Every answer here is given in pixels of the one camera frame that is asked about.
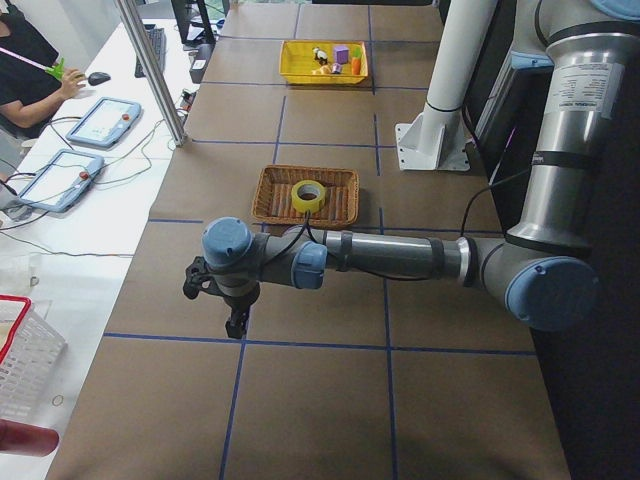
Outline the person's hand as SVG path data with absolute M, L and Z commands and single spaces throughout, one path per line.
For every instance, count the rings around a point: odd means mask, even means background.
M 67 68 L 61 77 L 61 86 L 57 93 L 63 100 L 76 96 L 86 86 L 86 75 L 78 69 Z

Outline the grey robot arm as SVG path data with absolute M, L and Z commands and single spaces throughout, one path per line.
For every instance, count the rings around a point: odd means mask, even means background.
M 587 208 L 627 63 L 639 52 L 635 1 L 521 1 L 511 65 L 552 72 L 519 222 L 503 239 L 454 241 L 326 231 L 282 236 L 222 217 L 186 269 L 186 297 L 221 297 L 227 334 L 242 338 L 262 283 L 317 289 L 327 269 L 396 281 L 451 278 L 485 290 L 515 318 L 558 331 L 593 309 L 599 281 L 586 262 Z

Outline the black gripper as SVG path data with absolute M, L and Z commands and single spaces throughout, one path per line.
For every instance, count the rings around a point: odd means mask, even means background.
M 260 295 L 260 284 L 254 282 L 249 290 L 239 296 L 224 297 L 224 301 L 231 309 L 231 313 L 225 322 L 227 336 L 231 339 L 243 339 L 247 334 L 247 320 L 252 305 Z

